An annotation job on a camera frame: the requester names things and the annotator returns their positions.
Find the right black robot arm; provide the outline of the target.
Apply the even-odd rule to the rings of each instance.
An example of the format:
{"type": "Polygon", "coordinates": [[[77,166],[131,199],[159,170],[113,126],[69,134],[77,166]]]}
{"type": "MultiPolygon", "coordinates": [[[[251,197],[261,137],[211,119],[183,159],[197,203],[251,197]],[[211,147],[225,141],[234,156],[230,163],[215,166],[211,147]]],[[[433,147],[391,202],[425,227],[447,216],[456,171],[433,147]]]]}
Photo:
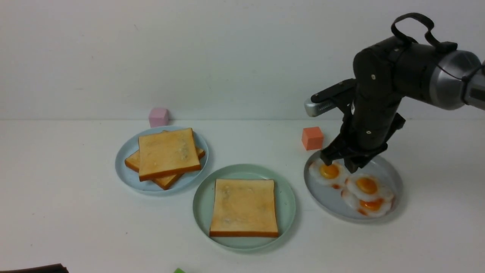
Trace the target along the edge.
{"type": "Polygon", "coordinates": [[[403,128],[403,98],[444,110],[469,105],[484,110],[484,64],[472,52],[388,38],[360,51],[354,78],[322,91],[322,102],[343,112],[338,136],[321,150],[326,165],[343,159],[350,173],[388,148],[403,128]]]}

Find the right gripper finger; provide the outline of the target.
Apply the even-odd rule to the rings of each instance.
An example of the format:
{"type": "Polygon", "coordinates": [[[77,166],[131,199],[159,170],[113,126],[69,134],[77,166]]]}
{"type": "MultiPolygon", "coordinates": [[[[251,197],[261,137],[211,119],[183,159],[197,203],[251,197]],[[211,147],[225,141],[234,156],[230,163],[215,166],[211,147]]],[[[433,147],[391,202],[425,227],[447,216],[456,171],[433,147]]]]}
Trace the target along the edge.
{"type": "Polygon", "coordinates": [[[330,166],[334,161],[342,159],[341,150],[334,147],[326,147],[320,152],[320,159],[326,166],[330,166]]]}
{"type": "Polygon", "coordinates": [[[344,157],[345,168],[350,173],[362,169],[375,157],[375,154],[347,154],[344,157]]]}

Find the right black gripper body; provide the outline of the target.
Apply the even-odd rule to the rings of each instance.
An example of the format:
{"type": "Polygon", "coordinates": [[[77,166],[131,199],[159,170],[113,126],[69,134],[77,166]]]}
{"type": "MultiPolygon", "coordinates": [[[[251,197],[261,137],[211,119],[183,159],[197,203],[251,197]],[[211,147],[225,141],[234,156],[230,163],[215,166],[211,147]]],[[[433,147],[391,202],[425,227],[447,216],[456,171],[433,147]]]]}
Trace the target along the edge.
{"type": "Polygon", "coordinates": [[[402,96],[398,94],[366,94],[355,91],[354,112],[344,114],[339,135],[328,147],[339,148],[341,155],[375,154],[384,152],[395,131],[405,119],[397,113],[402,96]]]}

